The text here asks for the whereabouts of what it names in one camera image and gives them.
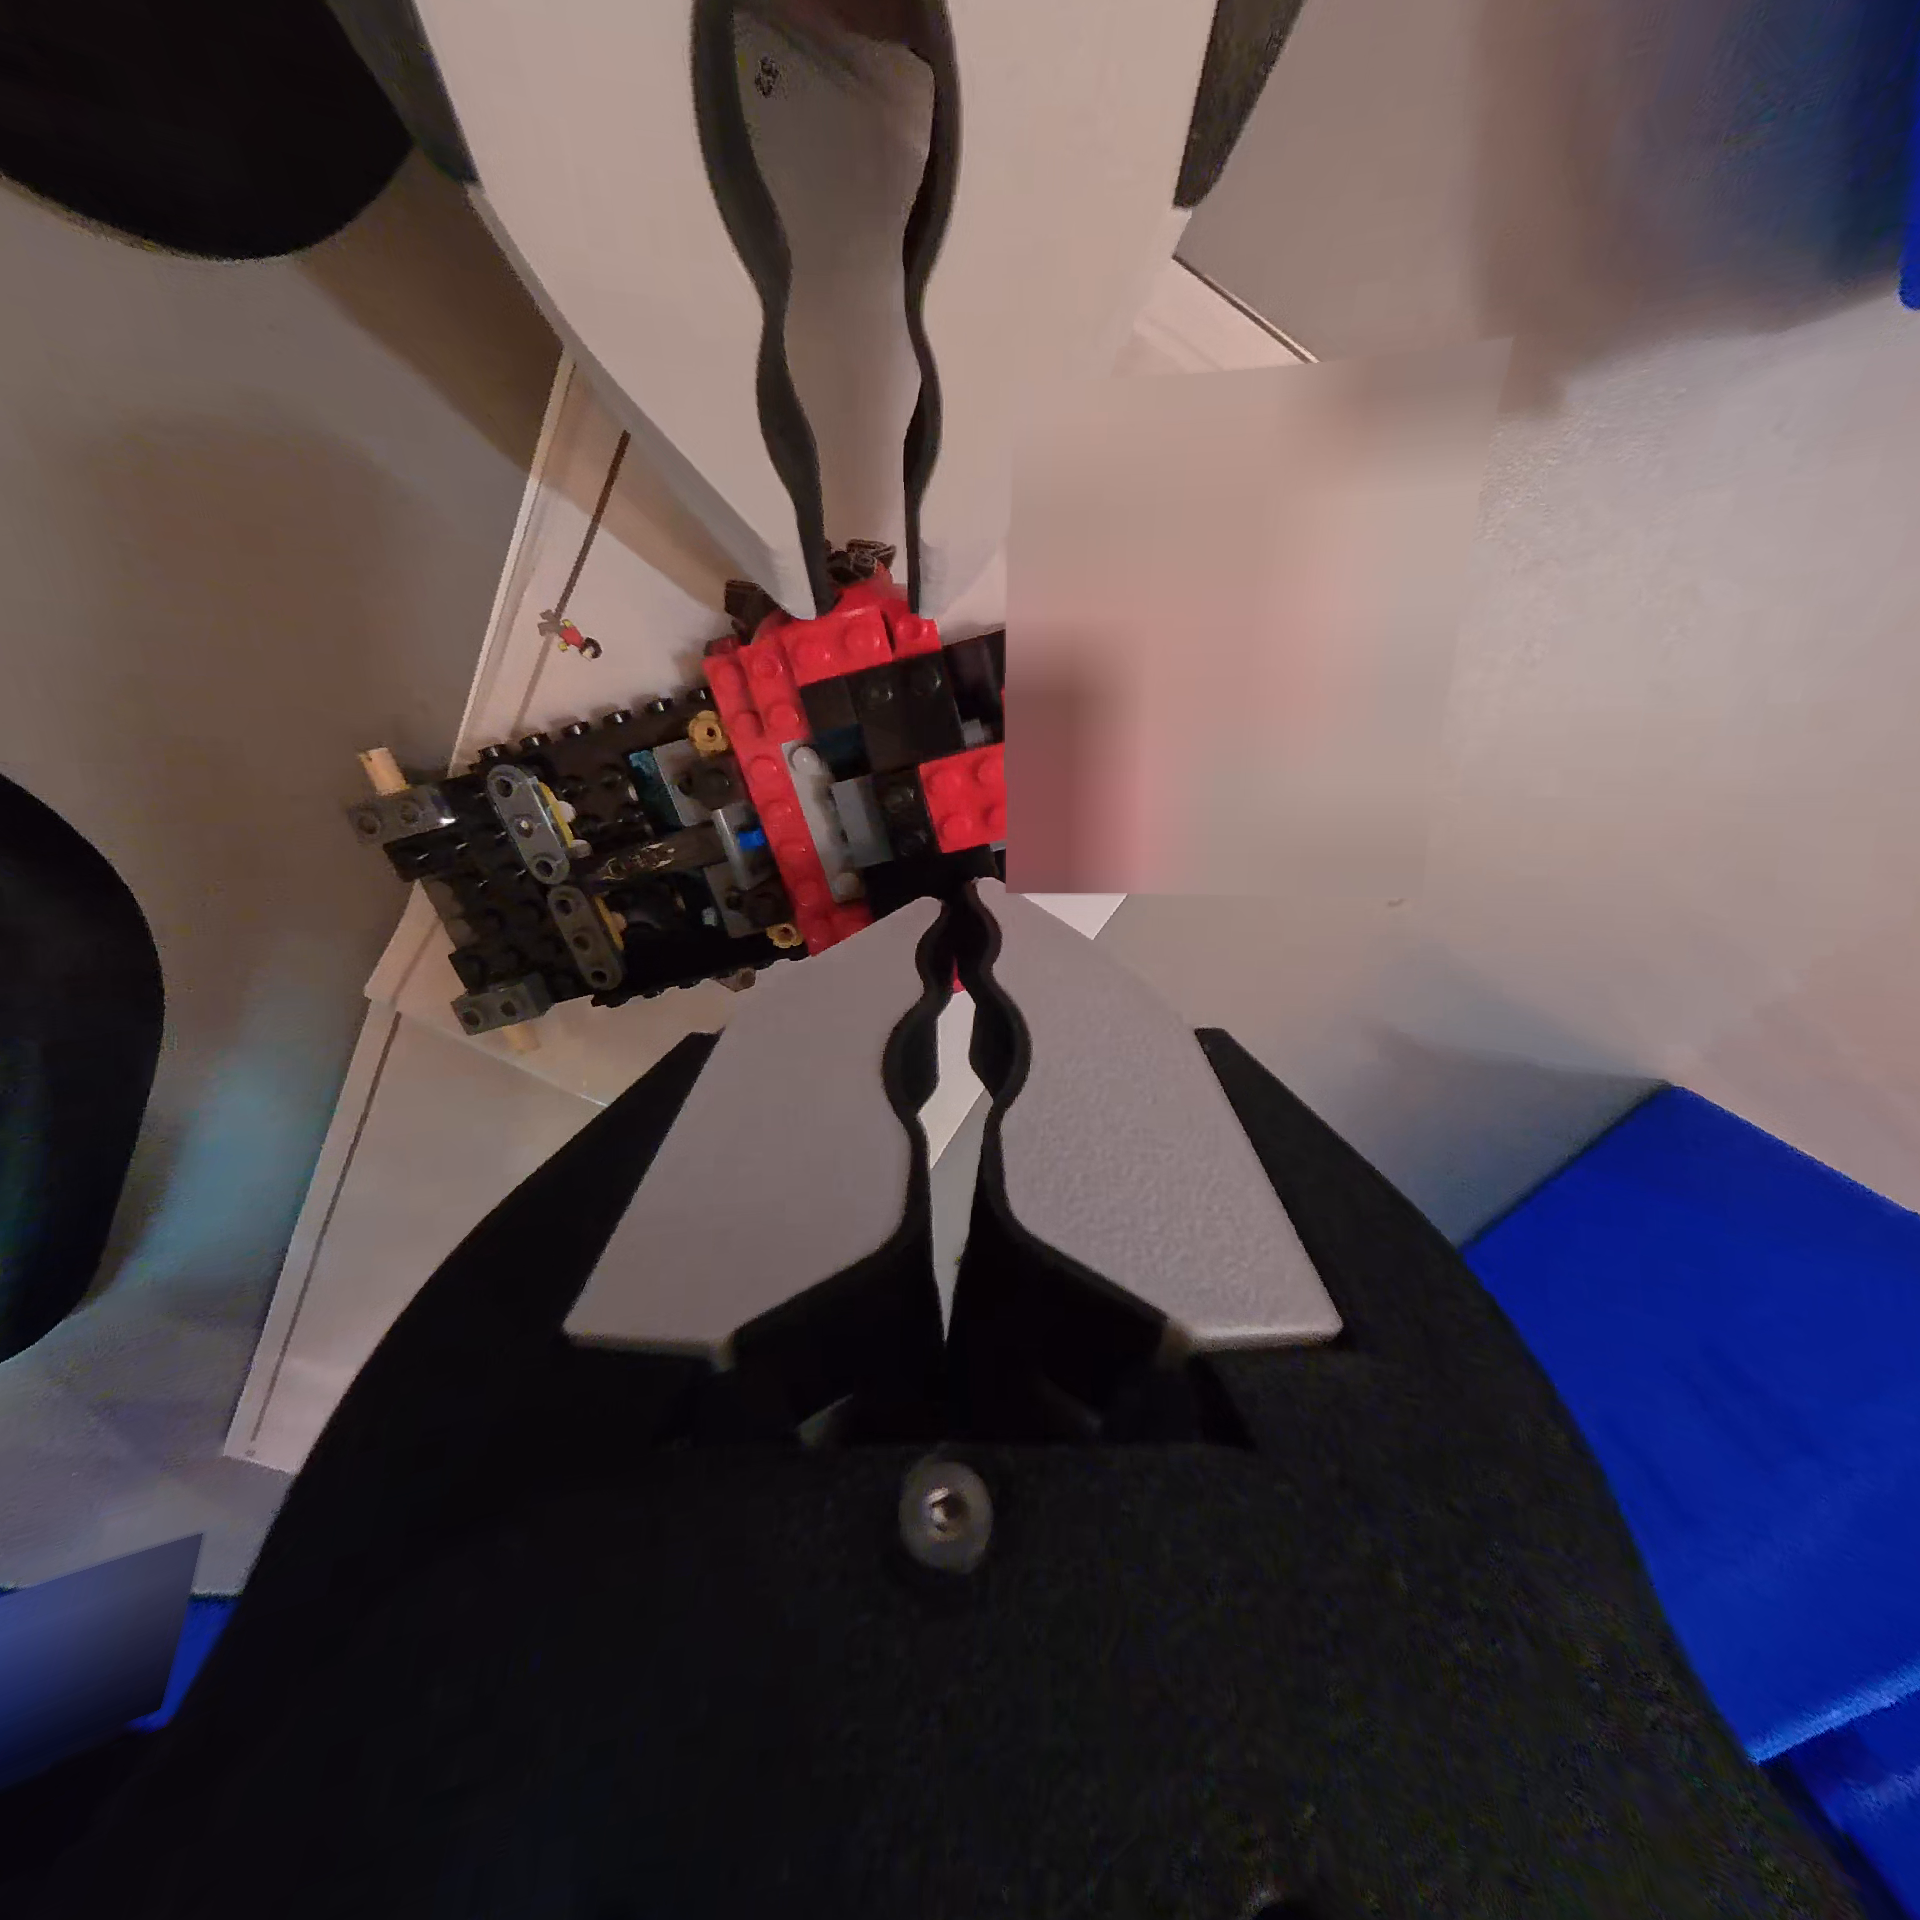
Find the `black dimpled cushion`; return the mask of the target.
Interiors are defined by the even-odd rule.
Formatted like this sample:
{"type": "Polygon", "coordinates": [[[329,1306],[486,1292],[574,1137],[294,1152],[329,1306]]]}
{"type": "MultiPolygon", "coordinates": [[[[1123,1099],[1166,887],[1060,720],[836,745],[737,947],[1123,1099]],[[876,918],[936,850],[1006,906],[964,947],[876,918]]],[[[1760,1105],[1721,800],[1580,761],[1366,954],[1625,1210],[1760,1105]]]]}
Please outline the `black dimpled cushion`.
{"type": "Polygon", "coordinates": [[[1,6],[4,182],[156,250],[310,250],[412,148],[323,2],[1,6]]]}
{"type": "Polygon", "coordinates": [[[150,927],[107,857],[1,782],[1,1359],[105,1260],[161,1038],[150,927]]]}

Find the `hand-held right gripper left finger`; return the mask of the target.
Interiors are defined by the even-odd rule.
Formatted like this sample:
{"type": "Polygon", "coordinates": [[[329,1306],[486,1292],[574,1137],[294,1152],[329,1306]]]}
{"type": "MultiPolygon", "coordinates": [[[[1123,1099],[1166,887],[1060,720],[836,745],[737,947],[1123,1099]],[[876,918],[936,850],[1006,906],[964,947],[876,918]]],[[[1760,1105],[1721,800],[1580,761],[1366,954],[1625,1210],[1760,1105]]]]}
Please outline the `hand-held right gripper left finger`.
{"type": "Polygon", "coordinates": [[[737,1004],[566,1316],[574,1342],[719,1361],[894,1238],[923,1196],[943,922],[915,900],[737,1004]]]}

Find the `lego instruction booklet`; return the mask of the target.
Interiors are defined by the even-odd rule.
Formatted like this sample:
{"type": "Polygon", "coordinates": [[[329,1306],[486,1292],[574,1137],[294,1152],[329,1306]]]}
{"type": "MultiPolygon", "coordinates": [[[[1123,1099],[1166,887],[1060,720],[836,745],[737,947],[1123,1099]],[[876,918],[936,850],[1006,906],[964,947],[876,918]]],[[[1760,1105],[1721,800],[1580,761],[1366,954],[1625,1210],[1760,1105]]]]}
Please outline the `lego instruction booklet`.
{"type": "MultiPolygon", "coordinates": [[[[617,423],[560,359],[470,676],[452,761],[653,698],[715,633],[717,564],[672,530],[672,500],[629,446],[574,606],[597,660],[537,633],[617,449],[617,423]]],[[[396,1314],[491,1207],[685,1033],[745,1001],[719,987],[615,1010],[574,1001],[526,1031],[468,1038],[432,906],[412,895],[367,979],[367,1017],[301,1202],[224,1451],[297,1473],[396,1314]]]]}

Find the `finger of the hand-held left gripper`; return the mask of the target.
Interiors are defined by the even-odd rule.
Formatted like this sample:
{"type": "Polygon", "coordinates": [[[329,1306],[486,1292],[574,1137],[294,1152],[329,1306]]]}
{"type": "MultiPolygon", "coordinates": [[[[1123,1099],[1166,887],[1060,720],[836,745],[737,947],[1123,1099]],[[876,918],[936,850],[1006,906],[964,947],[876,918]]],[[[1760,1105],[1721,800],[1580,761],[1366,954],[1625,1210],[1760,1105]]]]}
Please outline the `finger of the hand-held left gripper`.
{"type": "Polygon", "coordinates": [[[1216,8],[923,6],[928,162],[902,250],[921,386],[902,449],[912,593],[998,552],[1012,467],[1096,369],[1184,227],[1175,209],[1216,8]]]}
{"type": "Polygon", "coordinates": [[[791,258],[752,155],[735,6],[421,2],[472,193],[599,399],[735,564],[827,598],[791,258]]]}

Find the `red and black lego car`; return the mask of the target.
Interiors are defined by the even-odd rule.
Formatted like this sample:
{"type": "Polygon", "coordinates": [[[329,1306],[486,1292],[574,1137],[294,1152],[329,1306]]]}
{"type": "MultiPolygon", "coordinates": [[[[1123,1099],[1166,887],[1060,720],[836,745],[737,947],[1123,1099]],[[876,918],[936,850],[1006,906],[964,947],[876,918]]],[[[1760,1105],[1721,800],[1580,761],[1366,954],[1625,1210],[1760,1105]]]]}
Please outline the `red and black lego car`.
{"type": "Polygon", "coordinates": [[[745,993],[1006,876],[1004,632],[943,640],[894,559],[831,548],[822,615],[731,584],[678,686],[350,807],[445,935],[455,1031],[745,993]]]}

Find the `blue divided plastic bin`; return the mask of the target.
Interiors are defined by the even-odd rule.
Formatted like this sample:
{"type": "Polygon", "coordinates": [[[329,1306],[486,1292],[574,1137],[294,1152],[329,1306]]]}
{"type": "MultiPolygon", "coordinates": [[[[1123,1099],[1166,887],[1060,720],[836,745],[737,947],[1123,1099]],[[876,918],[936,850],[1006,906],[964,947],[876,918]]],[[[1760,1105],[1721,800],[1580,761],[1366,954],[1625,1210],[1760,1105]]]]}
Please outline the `blue divided plastic bin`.
{"type": "Polygon", "coordinates": [[[1743,1753],[1916,1915],[1916,1215],[1668,1089],[1464,1258],[1743,1753]]]}

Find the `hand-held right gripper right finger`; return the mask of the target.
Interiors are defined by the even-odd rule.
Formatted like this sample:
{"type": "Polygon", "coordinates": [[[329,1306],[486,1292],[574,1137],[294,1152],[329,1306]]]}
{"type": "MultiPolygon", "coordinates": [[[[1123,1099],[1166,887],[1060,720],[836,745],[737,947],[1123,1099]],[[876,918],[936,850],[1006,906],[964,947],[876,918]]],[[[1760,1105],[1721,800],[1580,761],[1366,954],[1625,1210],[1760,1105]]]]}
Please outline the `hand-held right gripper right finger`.
{"type": "Polygon", "coordinates": [[[1340,1313],[1196,1031],[996,881],[958,968],[989,1092],[951,1344],[1035,1374],[1329,1342],[1340,1313]]]}

